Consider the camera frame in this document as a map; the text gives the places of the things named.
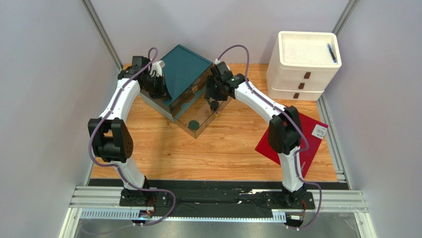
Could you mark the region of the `teal drawer organizer box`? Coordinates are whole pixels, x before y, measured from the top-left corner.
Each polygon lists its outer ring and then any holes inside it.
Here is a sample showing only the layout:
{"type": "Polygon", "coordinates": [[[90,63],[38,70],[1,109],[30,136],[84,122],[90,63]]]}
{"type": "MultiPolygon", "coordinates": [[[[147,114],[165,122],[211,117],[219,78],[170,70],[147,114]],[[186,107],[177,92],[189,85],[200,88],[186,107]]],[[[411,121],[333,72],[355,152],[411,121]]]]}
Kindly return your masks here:
{"type": "Polygon", "coordinates": [[[171,100],[153,100],[148,92],[140,92],[143,101],[174,122],[205,91],[207,76],[211,74],[212,62],[185,46],[177,45],[161,58],[171,100]]]}

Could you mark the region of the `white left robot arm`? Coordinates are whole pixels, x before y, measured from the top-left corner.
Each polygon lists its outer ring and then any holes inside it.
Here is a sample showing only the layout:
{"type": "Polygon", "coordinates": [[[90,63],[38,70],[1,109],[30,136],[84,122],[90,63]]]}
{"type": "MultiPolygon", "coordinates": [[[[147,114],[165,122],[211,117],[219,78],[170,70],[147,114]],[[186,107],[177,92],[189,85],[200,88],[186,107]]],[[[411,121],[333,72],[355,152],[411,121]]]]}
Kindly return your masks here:
{"type": "Polygon", "coordinates": [[[130,108],[142,90],[158,98],[168,96],[165,77],[156,70],[119,79],[106,109],[88,122],[88,152],[95,165],[117,171],[123,181],[123,196],[148,200],[153,190],[132,158],[134,142],[126,126],[130,108]]]}

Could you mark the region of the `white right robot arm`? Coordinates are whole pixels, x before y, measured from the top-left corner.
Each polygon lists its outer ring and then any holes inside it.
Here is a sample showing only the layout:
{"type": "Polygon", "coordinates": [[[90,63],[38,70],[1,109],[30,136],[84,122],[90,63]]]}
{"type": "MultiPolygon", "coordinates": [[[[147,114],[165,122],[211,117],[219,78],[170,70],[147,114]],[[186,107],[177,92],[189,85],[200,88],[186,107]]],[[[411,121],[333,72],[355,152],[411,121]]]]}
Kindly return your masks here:
{"type": "Polygon", "coordinates": [[[263,95],[242,74],[233,74],[223,61],[216,61],[207,77],[206,99],[226,101],[228,98],[243,102],[268,124],[267,141],[278,154],[281,164],[284,197],[297,202],[305,193],[300,171],[300,146],[303,136],[299,112],[294,106],[285,107],[263,95]]]}

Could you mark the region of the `black round jar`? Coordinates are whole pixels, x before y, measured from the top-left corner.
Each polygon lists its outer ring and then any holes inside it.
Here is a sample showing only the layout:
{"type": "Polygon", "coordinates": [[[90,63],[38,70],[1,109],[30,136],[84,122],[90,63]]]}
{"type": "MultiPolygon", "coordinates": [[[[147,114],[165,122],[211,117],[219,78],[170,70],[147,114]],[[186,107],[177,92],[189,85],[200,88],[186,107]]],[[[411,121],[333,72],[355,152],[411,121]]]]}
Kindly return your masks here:
{"type": "Polygon", "coordinates": [[[219,101],[214,100],[210,102],[210,109],[213,112],[215,112],[218,109],[218,107],[219,107],[219,101]]]}

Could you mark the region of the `green round compact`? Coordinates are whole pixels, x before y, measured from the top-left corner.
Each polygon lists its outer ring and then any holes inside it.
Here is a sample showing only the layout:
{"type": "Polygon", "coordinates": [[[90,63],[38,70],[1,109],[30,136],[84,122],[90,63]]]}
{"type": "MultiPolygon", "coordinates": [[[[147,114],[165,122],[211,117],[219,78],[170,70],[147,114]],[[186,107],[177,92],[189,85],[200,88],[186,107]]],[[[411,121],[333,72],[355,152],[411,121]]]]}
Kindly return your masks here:
{"type": "Polygon", "coordinates": [[[191,121],[189,121],[189,123],[188,123],[188,128],[189,128],[190,130],[197,130],[197,129],[199,129],[199,127],[200,127],[200,124],[199,124],[199,122],[198,122],[198,121],[196,121],[196,120],[191,120],[191,121]]]}

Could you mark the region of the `blue pen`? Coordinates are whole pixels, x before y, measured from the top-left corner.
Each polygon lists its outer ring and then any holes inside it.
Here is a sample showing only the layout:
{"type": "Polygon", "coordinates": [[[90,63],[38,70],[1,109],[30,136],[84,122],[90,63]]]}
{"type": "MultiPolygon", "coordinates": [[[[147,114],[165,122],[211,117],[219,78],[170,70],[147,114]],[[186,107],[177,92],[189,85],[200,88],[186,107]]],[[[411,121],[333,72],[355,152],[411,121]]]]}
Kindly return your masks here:
{"type": "Polygon", "coordinates": [[[328,50],[329,50],[329,53],[330,53],[330,55],[331,55],[331,57],[332,57],[333,62],[334,62],[334,63],[337,63],[337,62],[338,62],[338,60],[337,60],[337,58],[336,58],[336,56],[335,56],[335,53],[334,53],[334,51],[333,51],[333,49],[332,49],[331,45],[330,45],[330,44],[327,44],[327,48],[328,48],[328,50]]]}

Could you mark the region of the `white three-drawer cabinet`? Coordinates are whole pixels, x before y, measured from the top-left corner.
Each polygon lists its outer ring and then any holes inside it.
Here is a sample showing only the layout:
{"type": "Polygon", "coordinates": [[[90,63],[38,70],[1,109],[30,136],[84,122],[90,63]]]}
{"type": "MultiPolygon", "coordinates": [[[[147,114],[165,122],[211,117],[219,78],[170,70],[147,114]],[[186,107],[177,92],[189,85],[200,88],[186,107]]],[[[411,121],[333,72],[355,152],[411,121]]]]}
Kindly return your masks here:
{"type": "Polygon", "coordinates": [[[317,101],[342,65],[333,33],[280,31],[266,72],[272,99],[317,101]],[[338,60],[334,63],[330,44],[338,60]]]}

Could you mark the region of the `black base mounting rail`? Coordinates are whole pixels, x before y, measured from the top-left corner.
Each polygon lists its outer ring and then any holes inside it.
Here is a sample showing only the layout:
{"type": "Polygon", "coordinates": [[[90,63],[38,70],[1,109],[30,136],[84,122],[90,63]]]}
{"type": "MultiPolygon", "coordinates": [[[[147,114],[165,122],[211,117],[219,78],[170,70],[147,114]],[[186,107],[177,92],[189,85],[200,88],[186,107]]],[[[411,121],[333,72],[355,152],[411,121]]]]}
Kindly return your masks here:
{"type": "Polygon", "coordinates": [[[270,218],[272,210],[302,213],[317,207],[306,187],[291,193],[280,181],[150,180],[149,191],[124,188],[120,206],[147,207],[155,216],[270,218]]]}

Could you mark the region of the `clear drawer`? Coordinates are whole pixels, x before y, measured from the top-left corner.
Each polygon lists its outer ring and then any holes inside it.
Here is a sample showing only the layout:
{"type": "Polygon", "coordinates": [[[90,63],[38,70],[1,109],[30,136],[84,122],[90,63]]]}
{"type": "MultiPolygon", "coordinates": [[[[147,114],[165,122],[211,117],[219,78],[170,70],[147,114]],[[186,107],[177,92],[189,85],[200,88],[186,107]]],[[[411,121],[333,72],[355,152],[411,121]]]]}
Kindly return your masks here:
{"type": "Polygon", "coordinates": [[[203,94],[212,64],[201,67],[179,67],[169,80],[172,101],[169,109],[173,117],[180,118],[203,94]]]}
{"type": "Polygon", "coordinates": [[[193,105],[181,115],[180,118],[172,117],[175,124],[182,128],[186,133],[188,133],[193,138],[197,138],[208,126],[209,124],[217,118],[217,116],[222,112],[222,110],[228,105],[231,101],[231,98],[228,98],[227,101],[219,101],[218,109],[213,112],[210,109],[210,102],[214,101],[213,99],[205,99],[205,90],[203,94],[193,103],[193,105]],[[188,123],[191,120],[196,120],[199,122],[200,127],[197,130],[190,130],[188,128],[188,123]]]}

